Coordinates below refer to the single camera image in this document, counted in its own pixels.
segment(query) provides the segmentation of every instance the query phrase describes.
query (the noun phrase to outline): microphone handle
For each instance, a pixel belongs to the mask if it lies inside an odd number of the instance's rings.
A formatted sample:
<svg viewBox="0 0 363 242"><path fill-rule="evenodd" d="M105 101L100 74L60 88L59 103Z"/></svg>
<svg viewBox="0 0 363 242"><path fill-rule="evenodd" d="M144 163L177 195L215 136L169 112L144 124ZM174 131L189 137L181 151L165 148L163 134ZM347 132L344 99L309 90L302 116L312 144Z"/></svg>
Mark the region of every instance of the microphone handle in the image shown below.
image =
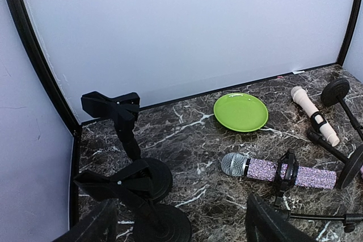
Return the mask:
<svg viewBox="0 0 363 242"><path fill-rule="evenodd" d="M325 139L335 147L339 143L339 138L336 135L336 132L332 128L332 126L326 121L324 124L324 118L321 113L314 105L314 103L307 96L306 91L300 86L296 86L291 90L291 97L293 101L301 106L301 108L306 112L306 114L311 117L313 114L317 113L316 116L313 116L315 123L322 124L319 126L319 131L324 135Z"/></svg>
<svg viewBox="0 0 363 242"><path fill-rule="evenodd" d="M274 181L277 164L261 160L249 159L248 167L244 170L244 175L251 179L261 181ZM281 178L284 178L287 164L282 164ZM295 182L297 186L314 187L323 189L333 189L336 183L336 173L334 171L299 167L298 175Z"/></svg>

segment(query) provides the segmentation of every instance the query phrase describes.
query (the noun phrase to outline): marble surface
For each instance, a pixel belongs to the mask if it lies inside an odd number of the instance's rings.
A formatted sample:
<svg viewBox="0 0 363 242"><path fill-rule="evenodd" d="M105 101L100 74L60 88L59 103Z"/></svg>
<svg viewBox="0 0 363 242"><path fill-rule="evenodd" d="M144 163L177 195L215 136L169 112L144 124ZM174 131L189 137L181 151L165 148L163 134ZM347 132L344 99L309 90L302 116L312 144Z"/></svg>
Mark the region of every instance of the marble surface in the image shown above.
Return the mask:
<svg viewBox="0 0 363 242"><path fill-rule="evenodd" d="M192 241L246 241L244 217L247 196L255 192L273 202L269 182L226 176L221 159L229 152L240 152L258 159L276 161L289 148L295 149L299 164L306 167L342 170L343 164L307 138L310 121L290 97L294 86L308 90L311 100L338 133L337 148L349 155L361 144L340 105L326 108L320 102L324 87L337 77L351 84L346 102L363 123L363 85L338 65L298 75L266 80L140 112L134 130L142 156L165 162L174 177L172 192L163 203L184 211L192 223ZM237 133L218 123L213 104L229 92L244 92L261 99L269 120L253 133ZM122 145L110 120L84 126L80 147L80 171L90 169L111 175L128 165ZM359 177L344 190L295 187L286 194L283 207L294 213L362 213L363 182ZM79 213L83 217L96 202L79 192ZM298 229L317 241L362 241L363 224L345 234L339 222L291 220ZM117 242L133 242L133 215L119 204Z"/></svg>

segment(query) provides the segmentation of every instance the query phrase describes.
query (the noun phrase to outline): white microphone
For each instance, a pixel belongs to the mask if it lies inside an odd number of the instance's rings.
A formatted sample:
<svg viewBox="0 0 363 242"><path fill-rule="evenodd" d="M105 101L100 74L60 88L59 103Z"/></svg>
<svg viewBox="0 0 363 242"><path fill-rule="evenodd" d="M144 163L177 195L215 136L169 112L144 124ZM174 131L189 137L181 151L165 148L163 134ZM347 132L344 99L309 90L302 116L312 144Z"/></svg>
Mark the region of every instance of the white microphone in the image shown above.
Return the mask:
<svg viewBox="0 0 363 242"><path fill-rule="evenodd" d="M228 153L222 159L221 167L229 176L246 176L261 181L274 181L277 163L248 158L240 153ZM282 164L281 178L284 178L287 164ZM333 189L336 182L336 172L310 168L298 168L295 185L304 187L315 187Z"/></svg>
<svg viewBox="0 0 363 242"><path fill-rule="evenodd" d="M314 113L319 111L317 109L317 107L314 105L314 103L311 102L311 100L307 96L306 91L303 88L301 88L300 86L296 86L296 87L292 88L291 97L293 98L295 103L299 104L303 108L303 110L307 113L307 115L309 117L311 117ZM318 114L317 116L315 116L314 119L315 119L317 124L320 124L321 122L324 121L321 114ZM323 134L325 139L333 147L338 145L340 140L339 140L338 136L336 135L336 132L334 131L334 129L332 128L332 126L328 122L323 124L319 128L319 130Z"/></svg>

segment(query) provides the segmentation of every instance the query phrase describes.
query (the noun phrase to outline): stand base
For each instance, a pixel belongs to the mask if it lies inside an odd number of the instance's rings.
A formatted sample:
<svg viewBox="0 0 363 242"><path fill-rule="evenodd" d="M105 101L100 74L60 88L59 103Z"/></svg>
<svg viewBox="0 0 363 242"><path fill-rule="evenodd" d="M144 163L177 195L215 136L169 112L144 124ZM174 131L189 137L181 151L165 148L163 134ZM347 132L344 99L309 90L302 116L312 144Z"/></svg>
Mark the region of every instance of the stand base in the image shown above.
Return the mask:
<svg viewBox="0 0 363 242"><path fill-rule="evenodd" d="M154 158L142 158L150 167L151 181L153 183L153 202L164 199L172 188L172 174L169 167L162 161Z"/></svg>
<svg viewBox="0 0 363 242"><path fill-rule="evenodd" d="M357 176L363 165L363 145L359 146L346 162L336 183L338 189L344 189Z"/></svg>
<svg viewBox="0 0 363 242"><path fill-rule="evenodd" d="M345 98L349 89L349 81L345 78L337 78L326 85L320 98L325 106L330 107L339 102L338 98Z"/></svg>
<svg viewBox="0 0 363 242"><path fill-rule="evenodd" d="M160 218L164 231L153 229L142 218L135 220L133 237L135 242L190 242L192 227L187 216L170 205L155 205L155 212Z"/></svg>

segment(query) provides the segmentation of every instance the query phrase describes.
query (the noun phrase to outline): lime green plate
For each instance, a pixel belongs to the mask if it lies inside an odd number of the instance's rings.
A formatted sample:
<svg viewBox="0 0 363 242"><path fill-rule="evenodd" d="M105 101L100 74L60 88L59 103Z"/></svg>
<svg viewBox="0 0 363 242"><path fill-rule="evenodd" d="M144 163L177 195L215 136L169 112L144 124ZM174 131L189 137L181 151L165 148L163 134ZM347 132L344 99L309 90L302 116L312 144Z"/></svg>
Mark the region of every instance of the lime green plate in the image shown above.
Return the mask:
<svg viewBox="0 0 363 242"><path fill-rule="evenodd" d="M214 115L225 127L247 133L262 128L268 111L261 100L243 93L221 96L214 104Z"/></svg>

